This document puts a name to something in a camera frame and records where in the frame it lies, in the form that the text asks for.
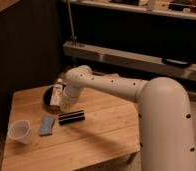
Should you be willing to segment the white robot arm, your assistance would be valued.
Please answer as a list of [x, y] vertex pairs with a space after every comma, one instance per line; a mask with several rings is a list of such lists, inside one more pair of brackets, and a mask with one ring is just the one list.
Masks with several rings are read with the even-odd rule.
[[75, 104], [85, 88], [138, 104], [142, 171], [196, 171], [190, 100], [176, 80], [97, 76], [81, 65], [65, 73], [65, 82], [63, 106]]

